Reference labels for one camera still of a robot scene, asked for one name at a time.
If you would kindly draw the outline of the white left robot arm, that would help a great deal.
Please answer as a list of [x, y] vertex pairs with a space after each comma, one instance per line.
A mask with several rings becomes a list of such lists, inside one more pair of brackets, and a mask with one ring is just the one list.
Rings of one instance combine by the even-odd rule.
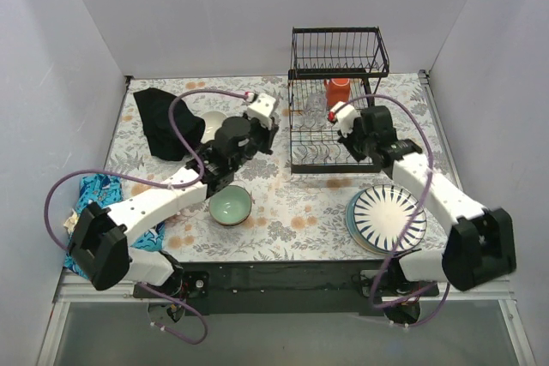
[[276, 123], [265, 127], [246, 115], [225, 119], [214, 139], [198, 151], [205, 164], [202, 176], [191, 160], [161, 188], [105, 208], [90, 203], [75, 226], [69, 255], [98, 291], [131, 280], [153, 286], [163, 297], [176, 296], [183, 285], [179, 262], [165, 251], [138, 249], [135, 242], [159, 222], [222, 191], [257, 153], [270, 154], [278, 129]]

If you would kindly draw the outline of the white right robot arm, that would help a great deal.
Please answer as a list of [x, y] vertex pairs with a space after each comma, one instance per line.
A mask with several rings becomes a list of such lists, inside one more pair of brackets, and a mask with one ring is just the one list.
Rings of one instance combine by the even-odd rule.
[[329, 120], [339, 128], [340, 143], [356, 159], [375, 166], [414, 197], [444, 229], [441, 250], [399, 252], [387, 268], [389, 288], [411, 293], [420, 281], [446, 282], [468, 291], [516, 270], [513, 222], [501, 207], [489, 209], [471, 199], [443, 174], [434, 171], [432, 153], [410, 139], [400, 139], [385, 106], [357, 111], [337, 103]]

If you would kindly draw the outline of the clear faceted glass tumbler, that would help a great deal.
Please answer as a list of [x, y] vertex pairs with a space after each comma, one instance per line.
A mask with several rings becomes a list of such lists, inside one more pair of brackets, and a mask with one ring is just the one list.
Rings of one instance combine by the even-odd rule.
[[327, 100], [322, 93], [312, 93], [305, 102], [304, 114], [314, 122], [323, 120], [326, 111]]

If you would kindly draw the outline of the orange ceramic mug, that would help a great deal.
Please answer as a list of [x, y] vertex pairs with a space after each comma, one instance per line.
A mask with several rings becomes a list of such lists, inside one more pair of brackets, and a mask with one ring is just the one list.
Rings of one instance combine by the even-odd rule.
[[324, 79], [327, 107], [331, 109], [339, 102], [347, 102], [351, 93], [351, 80], [349, 78]]

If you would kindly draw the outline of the green celadon bowl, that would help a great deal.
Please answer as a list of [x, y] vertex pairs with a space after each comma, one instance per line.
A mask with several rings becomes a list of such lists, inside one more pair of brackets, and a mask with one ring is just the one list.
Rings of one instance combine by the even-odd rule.
[[230, 185], [212, 196], [208, 210], [212, 219], [220, 225], [235, 226], [244, 222], [251, 213], [252, 199], [249, 192]]

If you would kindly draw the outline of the black wire dish rack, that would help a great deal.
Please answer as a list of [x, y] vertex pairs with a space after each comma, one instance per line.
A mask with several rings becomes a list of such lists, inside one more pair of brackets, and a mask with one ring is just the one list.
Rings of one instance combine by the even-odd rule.
[[335, 105], [350, 99], [356, 110], [374, 105], [389, 74], [379, 27], [295, 27], [288, 70], [290, 169], [296, 174], [374, 172], [339, 143], [329, 121]]

